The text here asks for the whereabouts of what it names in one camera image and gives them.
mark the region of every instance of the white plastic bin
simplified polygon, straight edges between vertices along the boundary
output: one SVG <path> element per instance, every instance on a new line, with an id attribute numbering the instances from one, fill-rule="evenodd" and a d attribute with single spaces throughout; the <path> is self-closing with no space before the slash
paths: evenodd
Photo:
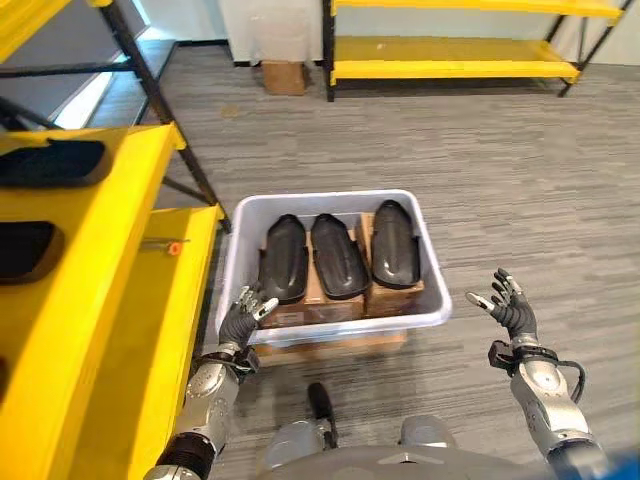
<path id="1" fill-rule="evenodd" d="M 250 285 L 258 278 L 258 252 L 267 230 L 280 215 L 297 215 L 309 229 L 317 215 L 331 213 L 345 222 L 348 228 L 353 228 L 360 213 L 374 213 L 380 204 L 388 199 L 396 200 L 409 212 L 415 234 L 420 237 L 421 272 L 425 290 L 417 302 L 416 312 L 396 317 L 257 330 L 251 337 L 251 343 L 288 346 L 408 328 L 432 327 L 446 322 L 451 315 L 451 296 L 440 273 L 418 201 L 413 194 L 405 190 L 369 190 L 260 195 L 242 200 L 233 216 L 234 227 L 225 262 L 224 287 L 216 314 L 216 330 L 220 330 L 220 324 L 242 286 Z"/>

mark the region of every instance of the black cable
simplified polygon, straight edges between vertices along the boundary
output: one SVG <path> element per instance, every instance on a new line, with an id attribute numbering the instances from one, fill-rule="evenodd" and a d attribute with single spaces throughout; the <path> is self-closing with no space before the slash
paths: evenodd
<path id="1" fill-rule="evenodd" d="M 578 383 L 573 389 L 573 392 L 571 392 L 571 400 L 573 400 L 573 403 L 578 403 L 582 398 L 582 394 L 584 393 L 584 386 L 587 383 L 587 371 L 582 365 L 580 365 L 578 362 L 574 362 L 573 360 L 561 360 L 558 361 L 558 365 L 562 367 L 573 367 L 578 370 Z"/>

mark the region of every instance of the yellow metal shelving unit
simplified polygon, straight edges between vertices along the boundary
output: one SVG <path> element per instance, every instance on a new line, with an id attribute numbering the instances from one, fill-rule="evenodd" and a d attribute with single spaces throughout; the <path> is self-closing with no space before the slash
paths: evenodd
<path id="1" fill-rule="evenodd" d="M 582 71 L 631 6 L 607 0 L 323 0 L 324 69 L 327 100 L 335 99 L 336 85 L 350 79 L 407 78 L 560 78 L 565 88 Z M 474 9 L 553 13 L 557 18 L 544 40 L 508 38 L 353 37 L 336 36 L 336 15 L 342 7 L 425 9 Z M 578 62 L 564 60 L 551 42 L 566 16 L 600 17 L 609 20 L 599 40 Z M 586 23 L 581 28 L 584 43 Z"/>
<path id="2" fill-rule="evenodd" d="M 171 436 L 209 270 L 219 207 L 154 211 L 145 237 L 185 238 L 180 255 L 141 250 L 125 287 L 69 479 L 141 480 Z"/>
<path id="3" fill-rule="evenodd" d="M 142 478 L 181 406 L 224 214 L 151 214 L 171 153 L 184 145 L 173 125 L 11 133 L 0 153 L 49 138 L 100 140 L 113 165 L 90 187 L 0 189 L 0 221 L 47 220 L 65 237 L 45 278 L 0 287 L 9 369 L 0 478 Z M 188 242 L 178 256 L 139 250 L 149 236 Z"/>

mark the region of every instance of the cardboard box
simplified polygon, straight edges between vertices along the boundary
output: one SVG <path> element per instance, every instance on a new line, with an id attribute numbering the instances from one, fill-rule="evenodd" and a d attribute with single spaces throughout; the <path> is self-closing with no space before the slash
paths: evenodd
<path id="1" fill-rule="evenodd" d="M 353 230 L 349 230 L 349 235 L 355 239 Z M 331 300 L 325 295 L 313 262 L 313 246 L 309 232 L 307 232 L 307 248 L 309 249 L 309 274 L 304 298 L 298 303 L 279 306 L 264 320 L 261 328 L 344 322 L 359 320 L 364 316 L 363 295 L 347 300 Z"/>
<path id="2" fill-rule="evenodd" d="M 362 248 L 364 257 L 371 266 L 371 237 L 373 235 L 372 213 L 360 215 L 360 221 L 356 225 L 356 240 Z M 392 317 L 395 315 L 406 315 L 415 306 L 416 301 L 424 290 L 424 282 L 420 280 L 416 285 L 404 290 L 394 290 L 392 288 L 378 285 L 375 281 L 365 292 L 365 316 L 372 317 Z"/>
<path id="3" fill-rule="evenodd" d="M 272 95 L 304 95 L 302 62 L 263 60 L 264 86 Z"/>

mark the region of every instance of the wooden pallet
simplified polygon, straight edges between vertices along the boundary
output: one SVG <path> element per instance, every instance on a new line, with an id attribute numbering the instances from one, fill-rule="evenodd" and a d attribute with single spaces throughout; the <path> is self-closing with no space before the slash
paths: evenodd
<path id="1" fill-rule="evenodd" d="M 395 352 L 402 348 L 406 340 L 407 332 L 401 331 L 387 335 L 372 335 L 333 342 L 307 343 L 285 348 L 257 345 L 255 349 L 260 357 L 260 364 L 263 367 L 272 367 L 330 360 L 352 355 L 375 355 Z"/>

